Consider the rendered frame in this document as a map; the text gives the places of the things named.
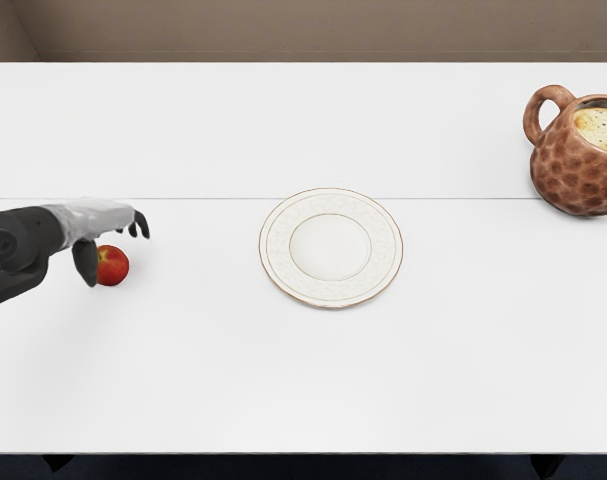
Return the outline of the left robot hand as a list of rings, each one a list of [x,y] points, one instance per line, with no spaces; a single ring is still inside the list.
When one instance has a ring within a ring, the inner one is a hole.
[[[83,281],[98,283],[98,247],[96,240],[104,233],[128,230],[132,237],[141,232],[150,238],[145,215],[129,204],[97,198],[80,198],[41,205],[57,220],[62,231],[58,252],[70,249],[75,268]]]

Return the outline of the white gold-rimmed plate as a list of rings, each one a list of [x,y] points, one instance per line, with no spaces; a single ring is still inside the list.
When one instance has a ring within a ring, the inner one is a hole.
[[[279,203],[259,234],[259,257],[285,294],[318,308],[369,301],[398,275],[404,257],[392,215],[363,194],[316,188]]]

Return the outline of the red apple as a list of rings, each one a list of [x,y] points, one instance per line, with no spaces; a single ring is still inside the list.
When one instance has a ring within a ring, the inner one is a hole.
[[[119,248],[113,245],[101,245],[97,249],[97,283],[102,286],[116,286],[129,273],[129,259]]]

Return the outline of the brown dimpled ceramic mug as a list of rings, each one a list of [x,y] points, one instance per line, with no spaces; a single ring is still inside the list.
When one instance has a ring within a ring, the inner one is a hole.
[[[560,85],[542,87],[525,108],[523,129],[534,146],[537,193],[570,215],[607,215],[607,95],[576,98]]]

